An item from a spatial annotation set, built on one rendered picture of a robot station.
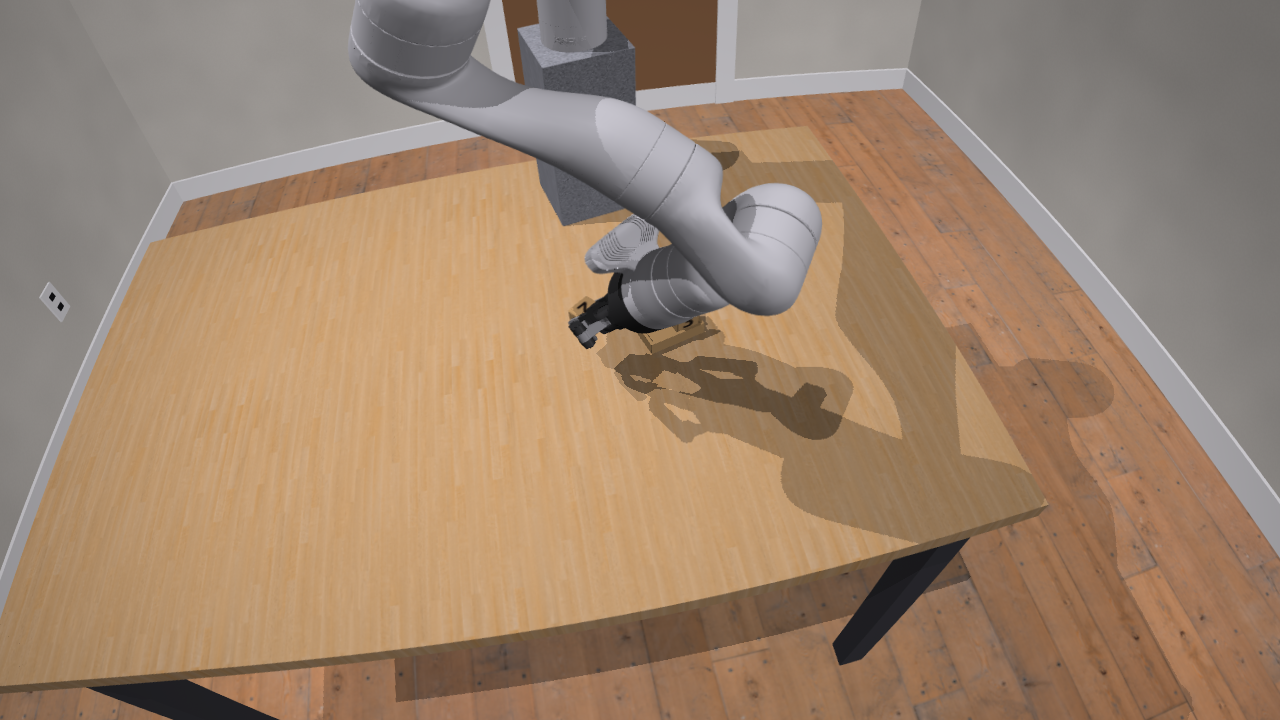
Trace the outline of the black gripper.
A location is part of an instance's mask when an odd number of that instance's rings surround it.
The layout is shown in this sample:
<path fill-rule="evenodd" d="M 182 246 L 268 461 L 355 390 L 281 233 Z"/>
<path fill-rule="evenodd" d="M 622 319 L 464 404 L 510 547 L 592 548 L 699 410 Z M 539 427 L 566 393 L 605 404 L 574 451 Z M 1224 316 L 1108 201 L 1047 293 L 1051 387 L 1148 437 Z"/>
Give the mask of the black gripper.
<path fill-rule="evenodd" d="M 646 325 L 640 324 L 634 319 L 625 306 L 622 297 L 622 278 L 623 274 L 614 273 L 611 277 L 608 286 L 608 293 L 604 297 L 596 299 L 595 304 L 586 309 L 586 313 L 580 314 L 580 316 L 572 318 L 568 324 L 570 331 L 579 337 L 579 342 L 584 348 L 593 348 L 596 343 L 596 333 L 607 334 L 616 329 L 628 329 L 636 333 L 652 333 L 662 329 L 652 329 Z M 599 300 L 599 301 L 598 301 Z M 608 307 L 609 306 L 609 307 Z M 579 320 L 579 322 L 576 322 Z M 585 320 L 585 322 L 584 322 Z"/>

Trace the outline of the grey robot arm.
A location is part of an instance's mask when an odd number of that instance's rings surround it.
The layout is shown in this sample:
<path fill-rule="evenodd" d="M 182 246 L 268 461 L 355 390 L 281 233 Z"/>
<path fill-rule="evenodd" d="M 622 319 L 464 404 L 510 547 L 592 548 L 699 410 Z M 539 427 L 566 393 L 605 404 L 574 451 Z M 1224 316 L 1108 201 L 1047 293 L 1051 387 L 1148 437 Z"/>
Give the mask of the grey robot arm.
<path fill-rule="evenodd" d="M 730 304 L 759 316 L 787 311 L 820 240 L 812 196 L 767 183 L 722 208 L 721 161 L 652 113 L 497 74 L 471 56 L 489 4 L 355 0 L 349 63 L 387 97 L 538 158 L 634 213 L 585 263 L 623 274 L 625 306 L 640 324 L 664 329 Z M 538 0 L 538 18 L 541 44 L 558 53 L 607 38 L 605 0 Z M 671 245 L 659 249 L 659 231 Z"/>

